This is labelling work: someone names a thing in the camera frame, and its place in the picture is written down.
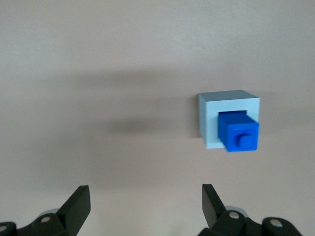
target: blue plastic block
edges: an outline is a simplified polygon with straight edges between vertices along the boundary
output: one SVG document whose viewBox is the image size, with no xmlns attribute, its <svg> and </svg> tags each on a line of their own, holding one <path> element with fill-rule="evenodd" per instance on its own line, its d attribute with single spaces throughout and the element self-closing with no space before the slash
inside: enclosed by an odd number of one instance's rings
<svg viewBox="0 0 315 236">
<path fill-rule="evenodd" d="M 206 148 L 224 148 L 218 137 L 218 119 L 221 112 L 246 111 L 258 122 L 260 98 L 243 90 L 204 92 L 199 94 L 199 132 Z"/>
<path fill-rule="evenodd" d="M 244 111 L 219 113 L 218 136 L 227 151 L 257 149 L 259 123 Z"/>
</svg>

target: blue block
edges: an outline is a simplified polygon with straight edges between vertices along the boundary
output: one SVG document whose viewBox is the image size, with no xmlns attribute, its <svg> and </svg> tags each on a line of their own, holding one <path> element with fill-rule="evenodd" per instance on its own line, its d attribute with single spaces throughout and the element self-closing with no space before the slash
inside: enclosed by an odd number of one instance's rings
<svg viewBox="0 0 315 236">
<path fill-rule="evenodd" d="M 220 112 L 218 137 L 227 151 L 254 151 L 257 149 L 259 123 L 245 111 Z"/>
</svg>

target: white wall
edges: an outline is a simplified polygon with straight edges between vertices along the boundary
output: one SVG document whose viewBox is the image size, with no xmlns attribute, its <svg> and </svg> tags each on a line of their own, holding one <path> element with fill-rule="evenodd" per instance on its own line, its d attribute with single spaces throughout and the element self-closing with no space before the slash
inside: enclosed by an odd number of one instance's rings
<svg viewBox="0 0 315 236">
<path fill-rule="evenodd" d="M 89 184 L 80 236 L 194 236 L 201 184 L 315 232 L 315 1 L 0 2 L 1 221 Z M 259 150 L 206 150 L 200 92 L 261 97 Z"/>
</svg>

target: light blue cube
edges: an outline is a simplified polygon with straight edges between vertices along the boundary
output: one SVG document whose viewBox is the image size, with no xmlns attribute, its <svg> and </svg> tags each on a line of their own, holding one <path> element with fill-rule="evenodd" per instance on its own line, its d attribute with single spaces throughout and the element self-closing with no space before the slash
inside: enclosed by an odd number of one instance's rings
<svg viewBox="0 0 315 236">
<path fill-rule="evenodd" d="M 245 111 L 258 122 L 260 98 L 243 90 L 199 94 L 199 132 L 206 148 L 224 148 L 218 137 L 219 112 Z"/>
</svg>

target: metal screw head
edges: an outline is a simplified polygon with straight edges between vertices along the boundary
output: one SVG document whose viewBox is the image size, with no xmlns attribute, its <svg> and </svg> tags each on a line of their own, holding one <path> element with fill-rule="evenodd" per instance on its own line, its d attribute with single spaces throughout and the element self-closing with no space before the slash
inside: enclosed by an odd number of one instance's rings
<svg viewBox="0 0 315 236">
<path fill-rule="evenodd" d="M 6 226 L 5 225 L 0 226 L 0 232 L 3 232 L 5 230 L 6 230 Z"/>
<path fill-rule="evenodd" d="M 270 224 L 278 228 L 281 228 L 283 226 L 280 220 L 277 220 L 277 219 L 271 219 Z"/>
<path fill-rule="evenodd" d="M 50 216 L 46 216 L 40 220 L 41 223 L 45 223 L 47 221 L 50 221 Z"/>
<path fill-rule="evenodd" d="M 230 216 L 232 219 L 239 219 L 239 218 L 240 218 L 239 214 L 236 213 L 236 212 L 234 212 L 234 211 L 231 211 L 231 212 L 229 213 L 229 216 Z"/>
</svg>

